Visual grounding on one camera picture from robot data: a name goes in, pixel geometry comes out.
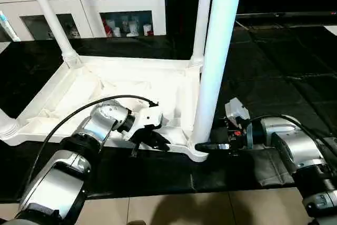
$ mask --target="robotic arm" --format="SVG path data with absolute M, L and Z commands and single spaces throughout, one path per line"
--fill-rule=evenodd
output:
M 323 157 L 317 142 L 297 125 L 280 117 L 261 117 L 246 128 L 248 110 L 238 99 L 226 104 L 227 141 L 221 144 L 197 144 L 196 149 L 211 153 L 223 150 L 252 149 L 254 144 L 276 148 L 303 197 L 303 205 L 312 225 L 337 224 L 337 176 Z
M 86 182 L 95 169 L 100 151 L 111 131 L 122 139 L 154 149 L 169 150 L 169 141 L 153 132 L 161 127 L 159 106 L 139 112 L 122 107 L 116 100 L 98 104 L 77 130 L 61 141 L 58 150 L 26 189 L 19 213 L 6 225 L 74 224 L 86 200 Z
M 317 142 L 294 124 L 297 121 L 268 117 L 243 128 L 242 124 L 250 117 L 237 99 L 226 105 L 226 114 L 226 142 L 197 144 L 195 148 L 211 153 L 251 149 L 256 143 L 275 147 L 303 197 L 308 215 L 315 218 L 311 224 L 336 224 L 337 177 Z M 74 224 L 86 199 L 86 182 L 110 132 L 118 131 L 123 140 L 134 142 L 133 155 L 140 142 L 167 151 L 169 142 L 153 131 L 161 127 L 162 117 L 158 106 L 136 113 L 115 100 L 98 104 L 73 135 L 61 141 L 62 148 L 26 189 L 16 218 L 5 224 Z

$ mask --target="beige floor tile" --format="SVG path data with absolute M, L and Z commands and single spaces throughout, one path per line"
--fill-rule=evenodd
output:
M 12 220 L 16 214 L 19 204 L 0 204 L 0 218 Z
M 87 200 L 77 225 L 126 225 L 128 198 Z
M 230 192 L 237 225 L 307 225 L 296 188 Z
M 146 225 L 235 225 L 227 193 L 130 198 L 128 222 Z

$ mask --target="white cylindrical leg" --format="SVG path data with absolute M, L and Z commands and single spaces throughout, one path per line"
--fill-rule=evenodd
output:
M 204 64 L 204 49 L 209 21 L 210 2 L 211 0 L 199 0 L 193 54 L 190 62 L 191 66 L 202 66 Z
M 20 124 L 16 119 L 10 118 L 4 111 L 0 109 L 0 140 L 11 138 L 20 128 Z
M 238 3 L 239 0 L 213 0 L 190 147 L 209 140 Z
M 44 13 L 44 16 L 48 22 L 48 25 L 51 28 L 58 45 L 61 48 L 63 60 L 71 68 L 80 67 L 81 66 L 80 58 L 77 52 L 72 48 L 48 0 L 37 0 L 37 1 L 39 2 L 41 9 Z

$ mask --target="black cable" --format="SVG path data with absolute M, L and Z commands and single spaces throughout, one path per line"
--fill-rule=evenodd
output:
M 60 123 L 58 125 L 56 125 L 55 128 L 53 128 L 51 130 L 51 132 L 47 135 L 46 139 L 44 139 L 43 141 L 43 144 L 40 148 L 40 150 L 38 151 L 37 153 L 37 156 L 34 160 L 34 163 L 32 165 L 32 168 L 31 168 L 31 171 L 29 172 L 29 175 L 28 175 L 28 179 L 27 179 L 27 183 L 26 183 L 26 189 L 28 187 L 28 185 L 30 184 L 31 182 L 31 179 L 32 179 L 32 175 L 34 173 L 34 170 L 35 170 L 35 167 L 36 167 L 36 164 L 37 164 L 37 161 L 38 159 L 40 158 L 40 155 L 44 149 L 44 147 L 46 146 L 47 142 L 50 140 L 50 138 L 53 136 L 53 134 L 64 124 L 66 123 L 70 118 L 72 118 L 74 115 L 78 114 L 80 111 L 92 106 L 92 105 L 95 105 L 95 104 L 98 104 L 98 103 L 101 103 L 101 102 L 104 102 L 104 101 L 107 101 L 107 100 L 114 100 L 114 99 L 121 99 L 121 98 L 125 98 L 125 97 L 131 97 L 131 98 L 134 98 L 134 99 L 139 99 L 139 100 L 143 100 L 143 101 L 146 101 L 150 104 L 150 107 L 152 106 L 156 106 L 157 104 L 154 103 L 153 101 L 145 98 L 145 97 L 140 97 L 140 96 L 136 96 L 136 95 L 116 95 L 116 96 L 110 96 L 110 97 L 105 97 L 103 99 L 100 99 L 100 100 L 96 100 L 94 102 L 91 102 L 89 104 L 86 104 L 84 105 L 83 107 L 77 109 L 76 111 L 74 111 L 73 113 L 69 114 L 66 118 L 64 118 L 63 120 L 60 121 Z
M 294 125 L 296 125 L 299 129 L 301 129 L 306 135 L 308 135 L 319 147 L 319 142 L 317 139 L 319 139 L 330 151 L 332 154 L 334 154 L 337 157 L 337 151 L 320 135 L 315 134 L 311 129 L 309 129 L 307 126 L 304 126 L 303 124 L 297 122 L 296 120 L 290 118 L 289 116 L 285 116 L 282 114 L 265 114 L 265 115 L 260 115 L 253 117 L 251 119 L 248 119 L 245 121 L 245 126 L 248 126 L 250 123 L 256 120 L 261 120 L 265 118 L 282 118 L 285 119 Z

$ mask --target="red component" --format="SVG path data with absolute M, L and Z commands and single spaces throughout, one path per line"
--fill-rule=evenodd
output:
M 106 20 L 104 18 L 102 18 L 102 23 L 103 23 L 104 30 L 106 33 L 106 37 L 112 37 L 111 28 L 107 25 Z

